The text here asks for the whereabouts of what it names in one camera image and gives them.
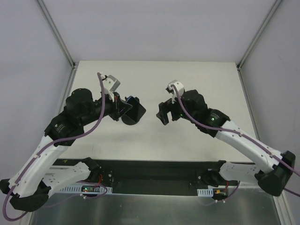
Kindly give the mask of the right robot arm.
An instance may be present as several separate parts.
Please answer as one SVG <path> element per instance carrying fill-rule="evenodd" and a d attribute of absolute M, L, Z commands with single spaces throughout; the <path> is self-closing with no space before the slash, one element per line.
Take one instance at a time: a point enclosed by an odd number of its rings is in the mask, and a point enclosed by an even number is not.
<path fill-rule="evenodd" d="M 182 118 L 194 124 L 201 132 L 223 141 L 252 161 L 251 165 L 224 161 L 220 168 L 202 175 L 211 186 L 222 185 L 226 181 L 256 183 L 267 194 L 280 196 L 294 169 L 295 155 L 290 151 L 281 152 L 254 139 L 236 125 L 226 114 L 208 108 L 197 90 L 178 90 L 174 84 L 166 88 L 172 97 L 158 105 L 157 118 L 164 125 Z"/>

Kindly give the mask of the blue phone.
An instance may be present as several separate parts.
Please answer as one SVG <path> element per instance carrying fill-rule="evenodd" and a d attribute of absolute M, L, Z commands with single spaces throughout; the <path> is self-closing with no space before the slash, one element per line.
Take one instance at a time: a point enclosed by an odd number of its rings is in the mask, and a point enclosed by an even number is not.
<path fill-rule="evenodd" d="M 140 100 L 138 97 L 133 97 L 133 96 L 129 96 L 126 99 L 126 102 L 130 103 L 133 108 L 127 112 L 128 114 L 130 113 L 134 113 L 134 114 L 138 114 L 138 113 L 142 113 L 143 115 L 146 113 L 146 109 L 141 105 Z"/>

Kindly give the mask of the black phone stand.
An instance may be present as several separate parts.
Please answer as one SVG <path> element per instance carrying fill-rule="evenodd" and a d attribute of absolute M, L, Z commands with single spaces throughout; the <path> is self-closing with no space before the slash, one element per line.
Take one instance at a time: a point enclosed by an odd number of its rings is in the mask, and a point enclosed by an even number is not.
<path fill-rule="evenodd" d="M 128 113 L 126 113 L 125 115 L 123 115 L 121 117 L 121 120 L 124 124 L 129 125 L 129 126 L 133 126 L 141 120 L 142 116 L 143 116 L 142 113 L 138 113 L 138 114 L 134 114 L 134 113 L 128 114 Z"/>

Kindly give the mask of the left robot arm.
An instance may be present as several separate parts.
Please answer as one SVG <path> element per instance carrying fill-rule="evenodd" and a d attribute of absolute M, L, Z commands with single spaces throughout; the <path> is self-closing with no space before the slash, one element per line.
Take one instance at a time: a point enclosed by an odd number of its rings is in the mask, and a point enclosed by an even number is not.
<path fill-rule="evenodd" d="M 100 166 L 90 157 L 58 174 L 47 172 L 53 163 L 75 140 L 87 136 L 105 116 L 118 121 L 124 116 L 138 119 L 139 98 L 121 99 L 117 92 L 110 97 L 102 93 L 93 100 L 89 89 L 79 88 L 66 99 L 63 111 L 54 117 L 45 129 L 40 144 L 14 177 L 0 181 L 0 189 L 6 194 L 5 204 L 15 210 L 34 212 L 64 187 L 76 182 L 98 183 Z"/>

